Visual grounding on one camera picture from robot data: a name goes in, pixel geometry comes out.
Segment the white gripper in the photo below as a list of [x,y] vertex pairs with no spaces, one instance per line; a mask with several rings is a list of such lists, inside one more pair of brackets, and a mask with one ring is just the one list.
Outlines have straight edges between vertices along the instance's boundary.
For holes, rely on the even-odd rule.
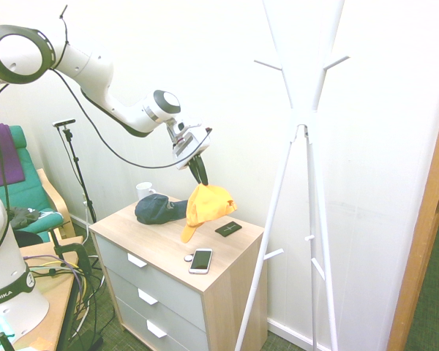
[[198,184],[208,184],[208,176],[201,156],[210,145],[209,132],[203,127],[170,128],[173,144],[173,161],[178,170],[189,166],[190,172]]

